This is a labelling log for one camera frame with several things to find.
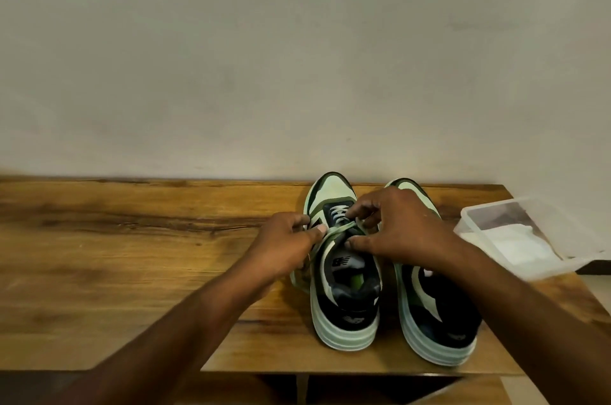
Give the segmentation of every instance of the wooden table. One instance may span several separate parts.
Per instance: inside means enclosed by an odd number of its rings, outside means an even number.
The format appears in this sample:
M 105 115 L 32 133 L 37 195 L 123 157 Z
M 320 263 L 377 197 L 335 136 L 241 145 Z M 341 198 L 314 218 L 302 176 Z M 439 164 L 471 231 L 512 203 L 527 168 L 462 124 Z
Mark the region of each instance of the wooden table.
M 277 211 L 301 210 L 309 183 L 0 179 L 0 370 L 93 367 L 189 292 L 226 270 Z M 357 184 L 363 194 L 379 185 Z M 448 226 L 502 185 L 424 185 Z M 522 374 L 486 325 L 470 359 L 438 367 L 408 347 L 390 266 L 381 322 L 358 353 L 323 345 L 309 297 L 287 280 L 249 308 L 204 371 L 310 374 Z M 575 274 L 536 287 L 611 332 Z

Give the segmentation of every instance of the shoe logo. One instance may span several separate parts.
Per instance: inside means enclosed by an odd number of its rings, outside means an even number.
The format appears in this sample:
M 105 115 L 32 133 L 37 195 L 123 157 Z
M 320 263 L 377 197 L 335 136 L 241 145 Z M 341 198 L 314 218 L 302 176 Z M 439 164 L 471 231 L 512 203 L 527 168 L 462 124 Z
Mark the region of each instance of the shoe logo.
M 448 333 L 448 336 L 450 336 L 455 341 L 464 341 L 465 339 L 467 339 L 467 337 L 464 334 L 452 334 L 452 333 Z
M 346 256 L 346 257 L 338 257 L 333 259 L 333 262 L 331 263 L 331 266 L 333 267 L 341 267 L 342 265 L 347 265 L 348 262 L 350 261 L 350 256 Z
M 344 321 L 347 321 L 348 323 L 352 323 L 352 324 L 358 324 L 358 323 L 363 323 L 365 321 L 365 318 L 352 318 L 351 316 L 342 316 L 341 317 Z

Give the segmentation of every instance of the right hand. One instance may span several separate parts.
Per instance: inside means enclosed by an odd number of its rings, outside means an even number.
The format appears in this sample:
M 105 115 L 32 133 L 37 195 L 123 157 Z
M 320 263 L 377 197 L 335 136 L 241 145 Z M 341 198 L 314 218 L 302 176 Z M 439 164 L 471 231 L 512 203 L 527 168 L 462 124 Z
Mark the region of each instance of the right hand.
M 466 244 L 408 189 L 392 186 L 365 194 L 346 216 L 364 219 L 365 228 L 381 221 L 382 231 L 354 236 L 348 246 L 394 262 L 445 272 L 457 262 L 458 251 Z

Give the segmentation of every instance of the transparent plastic box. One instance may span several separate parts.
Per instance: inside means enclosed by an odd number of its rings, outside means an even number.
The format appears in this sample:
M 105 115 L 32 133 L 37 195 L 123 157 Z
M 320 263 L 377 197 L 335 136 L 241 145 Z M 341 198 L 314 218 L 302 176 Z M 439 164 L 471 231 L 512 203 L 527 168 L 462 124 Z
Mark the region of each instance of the transparent plastic box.
M 538 197 L 465 207 L 454 232 L 524 280 L 611 258 L 598 236 Z

